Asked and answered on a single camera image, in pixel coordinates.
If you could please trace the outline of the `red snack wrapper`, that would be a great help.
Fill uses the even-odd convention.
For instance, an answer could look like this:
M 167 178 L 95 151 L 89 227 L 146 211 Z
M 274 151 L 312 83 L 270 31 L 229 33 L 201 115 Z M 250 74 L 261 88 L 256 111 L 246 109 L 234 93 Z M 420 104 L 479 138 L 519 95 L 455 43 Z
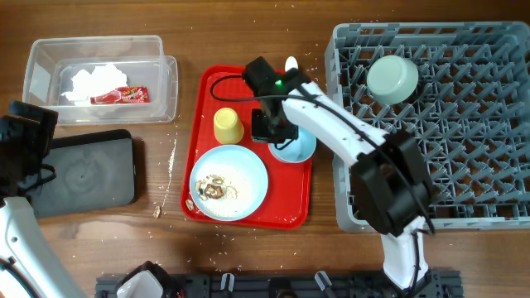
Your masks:
M 119 87 L 106 94 L 91 97 L 90 102 L 95 105 L 149 103 L 150 97 L 145 86 Z

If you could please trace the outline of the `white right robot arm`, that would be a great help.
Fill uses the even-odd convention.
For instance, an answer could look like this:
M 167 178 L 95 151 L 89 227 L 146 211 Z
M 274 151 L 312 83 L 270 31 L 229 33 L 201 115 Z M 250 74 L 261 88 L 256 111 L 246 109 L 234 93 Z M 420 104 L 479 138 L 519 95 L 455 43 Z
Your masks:
M 435 188 L 415 137 L 360 120 L 297 67 L 279 73 L 259 56 L 242 79 L 260 105 L 252 139 L 283 150 L 304 128 L 340 157 L 361 216 L 382 237 L 385 275 L 400 291 L 416 294 L 428 272 L 422 238 L 435 231 L 427 212 Z

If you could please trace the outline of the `mint green bowl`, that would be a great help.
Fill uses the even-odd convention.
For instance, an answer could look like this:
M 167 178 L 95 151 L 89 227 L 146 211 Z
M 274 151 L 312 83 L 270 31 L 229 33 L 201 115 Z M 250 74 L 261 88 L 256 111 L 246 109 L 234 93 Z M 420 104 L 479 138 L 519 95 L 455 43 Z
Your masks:
M 380 104 L 394 105 L 408 99 L 419 82 L 417 66 L 397 55 L 387 55 L 374 62 L 367 74 L 367 87 Z

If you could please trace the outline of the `light blue bowl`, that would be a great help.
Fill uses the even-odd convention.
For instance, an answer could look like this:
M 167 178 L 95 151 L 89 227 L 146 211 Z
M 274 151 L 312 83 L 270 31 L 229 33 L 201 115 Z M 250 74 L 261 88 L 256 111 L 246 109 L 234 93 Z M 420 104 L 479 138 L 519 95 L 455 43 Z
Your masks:
M 316 150 L 316 137 L 303 127 L 298 128 L 298 138 L 280 150 L 280 147 L 283 147 L 287 142 L 288 140 L 278 144 L 277 147 L 275 144 L 268 144 L 272 156 L 284 163 L 302 163 L 307 161 Z

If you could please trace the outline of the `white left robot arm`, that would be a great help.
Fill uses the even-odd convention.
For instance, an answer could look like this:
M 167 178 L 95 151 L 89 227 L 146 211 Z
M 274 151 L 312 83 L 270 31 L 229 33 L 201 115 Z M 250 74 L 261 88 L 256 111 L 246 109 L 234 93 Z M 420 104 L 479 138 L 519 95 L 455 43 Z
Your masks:
M 58 113 L 21 101 L 1 116 L 1 270 L 30 297 L 84 297 L 46 241 L 27 194 L 56 177 L 49 154 Z

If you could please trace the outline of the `yellow plastic cup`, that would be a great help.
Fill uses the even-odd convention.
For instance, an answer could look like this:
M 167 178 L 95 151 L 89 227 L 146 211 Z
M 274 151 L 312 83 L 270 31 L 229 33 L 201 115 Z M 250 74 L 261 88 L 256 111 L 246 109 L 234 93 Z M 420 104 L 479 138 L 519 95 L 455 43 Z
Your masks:
M 221 108 L 214 114 L 214 137 L 220 144 L 237 144 L 243 135 L 244 127 L 235 110 Z

